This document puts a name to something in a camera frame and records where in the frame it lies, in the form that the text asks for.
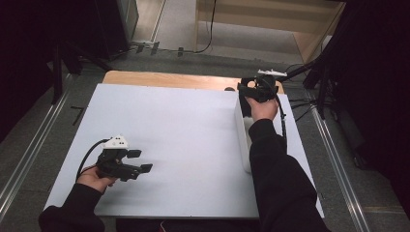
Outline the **black tripod stand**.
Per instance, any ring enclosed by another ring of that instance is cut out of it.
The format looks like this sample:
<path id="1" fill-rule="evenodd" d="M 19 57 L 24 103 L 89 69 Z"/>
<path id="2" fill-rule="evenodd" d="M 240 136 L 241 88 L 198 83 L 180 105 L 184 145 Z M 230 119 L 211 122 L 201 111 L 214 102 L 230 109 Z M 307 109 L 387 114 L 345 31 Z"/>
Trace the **black tripod stand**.
<path id="1" fill-rule="evenodd" d="M 326 95 L 330 81 L 330 65 L 328 60 L 332 56 L 332 49 L 325 48 L 315 59 L 305 65 L 289 72 L 286 76 L 278 78 L 278 82 L 283 83 L 301 73 L 308 72 L 307 77 L 303 81 L 305 89 L 311 90 L 316 84 L 319 85 L 317 98 L 313 101 L 315 103 L 317 112 L 322 120 L 325 119 L 325 102 Z"/>

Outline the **white rectangular bin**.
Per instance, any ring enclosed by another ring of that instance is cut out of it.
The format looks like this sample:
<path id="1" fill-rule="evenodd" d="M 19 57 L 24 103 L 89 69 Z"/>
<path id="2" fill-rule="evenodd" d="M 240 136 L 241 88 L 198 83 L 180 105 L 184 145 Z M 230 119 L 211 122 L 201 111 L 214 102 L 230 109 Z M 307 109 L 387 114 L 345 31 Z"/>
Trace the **white rectangular bin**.
<path id="1" fill-rule="evenodd" d="M 253 119 L 250 116 L 243 115 L 240 101 L 237 101 L 236 103 L 234 115 L 235 115 L 235 120 L 236 120 L 236 128 L 237 128 L 238 139 L 239 139 L 242 165 L 246 172 L 251 173 L 250 162 L 249 162 L 249 149 L 251 146 L 251 140 L 249 137 L 249 128 L 253 124 Z"/>

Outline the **dark curtain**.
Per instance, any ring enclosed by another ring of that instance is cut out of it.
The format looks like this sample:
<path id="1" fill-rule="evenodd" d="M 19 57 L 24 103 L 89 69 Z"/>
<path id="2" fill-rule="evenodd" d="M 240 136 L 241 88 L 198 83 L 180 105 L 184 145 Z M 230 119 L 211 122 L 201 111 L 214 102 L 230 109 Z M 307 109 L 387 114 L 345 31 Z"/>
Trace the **dark curtain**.
<path id="1" fill-rule="evenodd" d="M 0 0 L 0 142 L 56 78 L 59 54 L 78 71 L 74 28 L 87 0 Z"/>
<path id="2" fill-rule="evenodd" d="M 363 139 L 356 153 L 410 219 L 410 0 L 337 1 L 345 8 L 321 66 Z"/>

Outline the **black metal stand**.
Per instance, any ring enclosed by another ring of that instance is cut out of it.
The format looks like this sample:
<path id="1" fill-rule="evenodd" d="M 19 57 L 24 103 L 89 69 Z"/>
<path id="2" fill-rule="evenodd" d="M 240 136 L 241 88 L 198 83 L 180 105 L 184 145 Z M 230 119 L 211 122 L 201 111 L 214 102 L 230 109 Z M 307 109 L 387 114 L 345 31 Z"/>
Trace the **black metal stand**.
<path id="1" fill-rule="evenodd" d="M 82 66 L 78 60 L 79 56 L 87 59 L 106 72 L 112 71 L 112 68 L 105 62 L 76 44 L 68 41 L 56 42 L 52 48 L 53 104 L 56 104 L 63 95 L 62 64 L 65 64 L 69 73 L 81 74 Z"/>

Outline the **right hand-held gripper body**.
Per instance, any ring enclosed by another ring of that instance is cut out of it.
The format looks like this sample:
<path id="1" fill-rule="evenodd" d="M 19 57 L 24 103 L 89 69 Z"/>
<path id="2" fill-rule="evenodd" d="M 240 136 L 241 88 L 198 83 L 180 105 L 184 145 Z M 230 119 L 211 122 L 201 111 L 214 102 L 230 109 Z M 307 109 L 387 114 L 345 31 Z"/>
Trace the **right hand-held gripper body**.
<path id="1" fill-rule="evenodd" d="M 258 102 L 273 100 L 277 96 L 278 88 L 276 81 L 279 77 L 287 77 L 286 72 L 277 72 L 274 70 L 259 70 L 258 76 L 254 79 Z"/>

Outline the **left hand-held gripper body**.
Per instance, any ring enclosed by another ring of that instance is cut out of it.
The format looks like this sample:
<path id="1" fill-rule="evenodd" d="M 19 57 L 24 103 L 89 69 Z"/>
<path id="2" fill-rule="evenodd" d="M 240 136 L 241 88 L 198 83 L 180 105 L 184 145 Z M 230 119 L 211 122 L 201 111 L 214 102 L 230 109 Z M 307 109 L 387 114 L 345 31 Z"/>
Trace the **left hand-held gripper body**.
<path id="1" fill-rule="evenodd" d="M 98 156 L 96 166 L 100 176 L 117 178 L 120 181 L 135 180 L 141 168 L 122 162 L 127 157 L 129 143 L 123 135 L 109 138 L 102 144 L 102 153 Z"/>

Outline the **person's right hand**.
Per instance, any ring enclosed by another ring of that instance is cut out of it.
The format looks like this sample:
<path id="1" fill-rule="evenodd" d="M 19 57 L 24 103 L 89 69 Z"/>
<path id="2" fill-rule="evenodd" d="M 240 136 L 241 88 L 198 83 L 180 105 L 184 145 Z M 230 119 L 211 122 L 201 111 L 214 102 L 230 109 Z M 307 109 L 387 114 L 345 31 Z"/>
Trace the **person's right hand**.
<path id="1" fill-rule="evenodd" d="M 255 99 L 247 98 L 250 106 L 251 117 L 254 122 L 262 119 L 273 121 L 278 113 L 278 103 L 276 100 L 258 102 Z"/>

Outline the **light wooden shelf unit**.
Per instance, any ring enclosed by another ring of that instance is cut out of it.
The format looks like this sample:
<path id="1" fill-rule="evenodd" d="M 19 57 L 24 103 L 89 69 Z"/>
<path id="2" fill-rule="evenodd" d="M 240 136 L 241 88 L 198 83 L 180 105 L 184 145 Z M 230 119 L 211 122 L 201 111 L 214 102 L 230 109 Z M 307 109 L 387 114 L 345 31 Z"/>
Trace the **light wooden shelf unit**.
<path id="1" fill-rule="evenodd" d="M 194 31 L 199 21 L 289 31 L 306 64 L 334 33 L 344 8 L 342 0 L 195 0 Z"/>

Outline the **metal floor rail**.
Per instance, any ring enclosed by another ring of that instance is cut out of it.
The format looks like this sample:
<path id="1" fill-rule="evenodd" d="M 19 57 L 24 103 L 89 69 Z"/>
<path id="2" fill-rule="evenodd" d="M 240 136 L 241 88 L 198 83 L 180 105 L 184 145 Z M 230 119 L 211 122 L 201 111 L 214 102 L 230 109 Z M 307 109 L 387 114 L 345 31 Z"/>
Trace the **metal floor rail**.
<path id="1" fill-rule="evenodd" d="M 0 219 L 3 218 L 11 207 L 18 190 L 20 189 L 29 169 L 31 168 L 45 139 L 58 118 L 67 97 L 76 80 L 76 74 L 68 74 L 63 78 L 63 93 L 60 99 L 48 108 L 39 128 L 36 130 L 30 143 L 26 146 L 22 158 L 19 160 L 13 174 L 0 191 Z"/>
<path id="2" fill-rule="evenodd" d="M 312 115 L 322 137 L 332 168 L 335 172 L 337 182 L 346 203 L 349 215 L 352 218 L 357 232 L 370 232 L 370 228 L 367 223 L 363 208 L 342 164 L 337 147 L 328 129 L 327 123 L 319 113 L 319 110 L 322 109 L 321 102 L 317 99 L 314 99 L 314 102 L 315 108 L 312 110 Z"/>

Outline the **person's left hand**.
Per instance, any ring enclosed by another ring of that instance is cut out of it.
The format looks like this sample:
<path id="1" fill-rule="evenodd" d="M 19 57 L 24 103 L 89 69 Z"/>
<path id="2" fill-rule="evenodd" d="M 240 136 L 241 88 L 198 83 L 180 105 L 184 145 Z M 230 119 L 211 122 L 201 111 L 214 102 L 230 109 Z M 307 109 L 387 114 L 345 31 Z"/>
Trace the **person's left hand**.
<path id="1" fill-rule="evenodd" d="M 90 166 L 85 168 L 76 180 L 78 184 L 82 184 L 84 186 L 95 189 L 100 193 L 104 193 L 105 190 L 108 187 L 112 187 L 116 181 L 116 178 L 100 177 L 99 168 L 97 166 Z"/>

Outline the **white board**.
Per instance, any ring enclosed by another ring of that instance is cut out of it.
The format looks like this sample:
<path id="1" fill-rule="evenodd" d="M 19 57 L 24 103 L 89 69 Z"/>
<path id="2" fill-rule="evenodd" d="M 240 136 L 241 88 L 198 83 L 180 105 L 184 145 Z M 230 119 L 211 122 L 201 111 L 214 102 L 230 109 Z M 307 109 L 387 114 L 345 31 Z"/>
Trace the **white board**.
<path id="1" fill-rule="evenodd" d="M 141 151 L 132 165 L 147 174 L 118 182 L 98 206 L 101 217 L 257 218 L 244 170 L 231 91 L 100 84 L 60 169 L 48 205 L 60 206 L 80 165 L 96 162 L 96 142 L 122 134 Z"/>

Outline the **dark cabinet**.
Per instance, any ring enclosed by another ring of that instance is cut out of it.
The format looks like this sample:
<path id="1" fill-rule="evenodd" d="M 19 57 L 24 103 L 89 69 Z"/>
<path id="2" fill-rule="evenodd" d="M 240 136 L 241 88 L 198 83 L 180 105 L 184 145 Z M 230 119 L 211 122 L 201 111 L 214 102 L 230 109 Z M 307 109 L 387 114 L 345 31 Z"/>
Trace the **dark cabinet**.
<path id="1" fill-rule="evenodd" d="M 101 28 L 101 55 L 111 59 L 127 51 L 139 19 L 136 0 L 95 0 Z"/>

